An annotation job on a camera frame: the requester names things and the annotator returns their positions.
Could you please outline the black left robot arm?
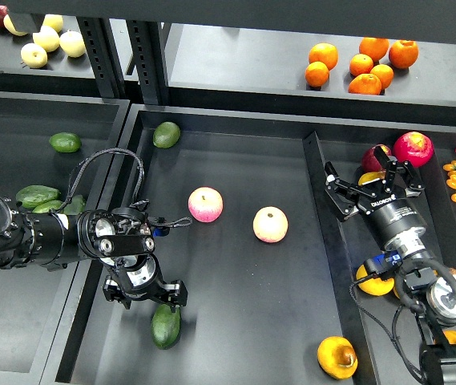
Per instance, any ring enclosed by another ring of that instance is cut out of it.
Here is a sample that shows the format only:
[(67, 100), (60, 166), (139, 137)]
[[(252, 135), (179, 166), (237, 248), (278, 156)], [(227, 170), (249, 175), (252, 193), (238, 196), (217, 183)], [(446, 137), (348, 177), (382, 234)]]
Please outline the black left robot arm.
[(139, 200), (144, 179), (143, 161), (132, 151), (108, 148), (107, 154), (132, 157), (139, 176), (127, 207), (86, 210), (68, 215), (65, 208), (88, 165), (99, 152), (79, 164), (64, 202), (47, 213), (24, 212), (0, 195), (0, 269), (40, 265), (60, 270), (75, 261), (97, 260), (107, 268), (103, 293), (109, 302), (130, 307), (133, 301), (152, 300), (175, 310), (186, 306), (183, 281), (165, 282), (155, 255), (155, 238), (176, 227), (188, 226), (190, 217), (167, 221), (147, 214), (149, 202)]

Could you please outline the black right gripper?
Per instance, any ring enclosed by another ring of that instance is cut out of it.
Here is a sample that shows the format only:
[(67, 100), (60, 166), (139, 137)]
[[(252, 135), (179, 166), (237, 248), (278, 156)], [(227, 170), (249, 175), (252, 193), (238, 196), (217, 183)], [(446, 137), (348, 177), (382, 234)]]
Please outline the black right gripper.
[(325, 163), (325, 192), (330, 207), (339, 221), (361, 214), (373, 239), (381, 250), (397, 249), (426, 231), (426, 222), (407, 197), (418, 197), (425, 185), (417, 169), (408, 161), (388, 156), (381, 146), (373, 155), (385, 169), (382, 191), (393, 191), (396, 176), (402, 178), (406, 188), (402, 197), (391, 193), (387, 197), (366, 197), (366, 190), (359, 185), (342, 180), (330, 161)]

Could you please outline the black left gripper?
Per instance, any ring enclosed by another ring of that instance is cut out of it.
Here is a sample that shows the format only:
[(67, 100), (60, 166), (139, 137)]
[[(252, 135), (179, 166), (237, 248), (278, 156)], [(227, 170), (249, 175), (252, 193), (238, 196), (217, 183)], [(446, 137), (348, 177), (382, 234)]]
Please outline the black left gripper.
[(108, 268), (110, 276), (103, 283), (103, 294), (108, 302), (121, 303), (131, 308), (130, 299), (151, 299), (170, 307), (184, 307), (188, 303), (188, 290), (182, 280), (163, 282), (159, 263), (153, 254), (116, 258)]

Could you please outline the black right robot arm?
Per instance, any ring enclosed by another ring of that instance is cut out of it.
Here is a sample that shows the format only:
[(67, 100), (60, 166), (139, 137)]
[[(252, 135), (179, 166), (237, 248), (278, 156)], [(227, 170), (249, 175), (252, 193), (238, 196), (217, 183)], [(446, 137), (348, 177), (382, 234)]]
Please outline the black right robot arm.
[(403, 363), (420, 384), (456, 384), (456, 344), (444, 330), (456, 326), (456, 275), (425, 247), (426, 222), (412, 203), (424, 185), (413, 165), (375, 148), (384, 176), (362, 185), (342, 180), (325, 163), (325, 192), (339, 221), (359, 214), (381, 250), (364, 261), (365, 273), (355, 286), (392, 278), (401, 302), (395, 314), (410, 310), (422, 344), (419, 364)]

